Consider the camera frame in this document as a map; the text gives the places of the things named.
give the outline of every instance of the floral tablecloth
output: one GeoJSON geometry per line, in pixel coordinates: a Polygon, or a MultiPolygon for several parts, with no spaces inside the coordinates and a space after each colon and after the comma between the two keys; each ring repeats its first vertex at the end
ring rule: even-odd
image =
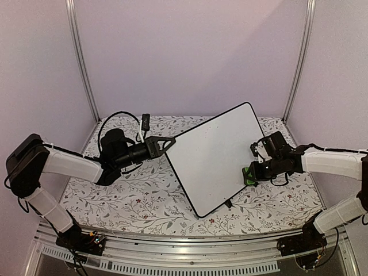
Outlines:
{"type": "MultiPolygon", "coordinates": [[[[209,117],[151,117],[149,135],[174,136],[209,117]]],[[[279,118],[259,118],[265,135],[281,131],[291,137],[279,118]]],[[[137,123],[112,118],[102,132],[122,128],[134,139],[137,123]]],[[[85,154],[98,156],[97,133],[85,154]]],[[[264,182],[247,187],[232,199],[233,207],[218,208],[206,218],[195,216],[165,156],[146,161],[109,187],[71,178],[60,203],[82,224],[112,231],[179,236],[220,236],[265,233],[298,228],[322,208],[308,174],[294,174],[283,187],[264,182]]]]}

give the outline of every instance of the ventilation grille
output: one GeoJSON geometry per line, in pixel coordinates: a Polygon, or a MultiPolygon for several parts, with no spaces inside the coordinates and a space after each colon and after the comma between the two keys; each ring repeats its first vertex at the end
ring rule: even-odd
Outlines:
{"type": "MultiPolygon", "coordinates": [[[[66,250],[44,245],[43,254],[65,260],[73,261],[73,256],[66,250]]],[[[233,276],[233,275],[263,275],[266,273],[278,272],[277,262],[267,262],[254,264],[252,266],[227,267],[220,269],[180,269],[180,268],[153,268],[148,266],[128,265],[121,262],[101,260],[99,266],[87,267],[105,271],[114,271],[124,275],[145,275],[145,276],[233,276]]]]}

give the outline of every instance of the vertical metal rail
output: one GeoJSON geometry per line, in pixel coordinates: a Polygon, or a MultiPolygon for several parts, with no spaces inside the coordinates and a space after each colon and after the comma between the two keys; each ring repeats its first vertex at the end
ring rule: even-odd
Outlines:
{"type": "Polygon", "coordinates": [[[308,44],[309,39],[312,32],[312,25],[313,25],[313,18],[315,14],[315,6],[316,6],[316,0],[308,0],[307,9],[306,9],[306,17],[305,17],[305,25],[304,25],[304,33],[303,38],[301,42],[301,48],[299,53],[299,59],[297,63],[297,68],[295,70],[293,82],[292,82],[292,88],[290,90],[289,98],[287,99],[287,104],[285,111],[283,113],[282,121],[284,121],[285,124],[288,123],[290,114],[292,112],[292,108],[294,105],[295,97],[297,94],[297,90],[299,87],[301,74],[303,71],[303,66],[306,58],[306,52],[308,50],[308,44]]]}
{"type": "Polygon", "coordinates": [[[100,116],[98,114],[97,105],[92,93],[91,84],[88,78],[87,68],[85,59],[83,57],[81,40],[79,38],[79,31],[78,31],[78,24],[76,22],[76,15],[75,15],[75,7],[74,7],[74,0],[66,0],[67,5],[67,13],[69,18],[69,25],[71,31],[71,37],[74,44],[74,50],[76,54],[76,59],[79,66],[80,76],[82,77],[83,86],[85,88],[88,104],[90,106],[93,119],[98,122],[100,120],[100,116]]]}

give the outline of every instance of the wall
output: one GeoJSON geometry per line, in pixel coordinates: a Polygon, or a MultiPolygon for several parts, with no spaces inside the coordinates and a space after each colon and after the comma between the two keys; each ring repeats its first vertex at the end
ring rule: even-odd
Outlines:
{"type": "MultiPolygon", "coordinates": [[[[289,121],[300,143],[368,148],[368,2],[317,1],[312,37],[289,121]]],[[[315,174],[328,206],[361,189],[358,181],[315,174]]],[[[368,228],[347,226],[362,275],[368,275],[368,228]]]]}
{"type": "Polygon", "coordinates": [[[306,1],[76,1],[102,117],[214,115],[250,101],[281,116],[306,1]]]}
{"type": "MultiPolygon", "coordinates": [[[[0,178],[7,156],[32,132],[81,150],[94,122],[71,41],[64,1],[0,2],[0,178]]],[[[42,185],[60,197],[65,178],[42,185]]],[[[20,275],[39,218],[0,188],[0,274],[20,275]]]]}

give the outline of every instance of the robotic arm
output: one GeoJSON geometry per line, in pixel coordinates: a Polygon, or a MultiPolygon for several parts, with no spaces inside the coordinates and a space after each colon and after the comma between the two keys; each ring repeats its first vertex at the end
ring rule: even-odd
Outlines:
{"type": "Polygon", "coordinates": [[[57,230],[56,244],[74,251],[102,255],[104,235],[82,233],[72,215],[40,185],[42,173],[55,173],[85,179],[96,185],[109,186],[123,173],[122,168],[162,156],[175,138],[151,136],[141,143],[126,138],[123,130],[112,129],[101,139],[100,157],[90,158],[54,147],[37,134],[30,135],[8,157],[6,168],[10,189],[23,198],[57,230]]]}
{"type": "Polygon", "coordinates": [[[356,196],[315,214],[303,225],[302,234],[279,239],[277,247],[283,256],[326,246],[326,232],[368,212],[368,152],[320,148],[315,144],[292,148],[281,132],[252,144],[251,151],[258,161],[243,169],[246,185],[272,182],[279,174],[285,175],[283,185],[287,185],[288,176],[304,172],[344,175],[362,181],[362,190],[356,196]]]}

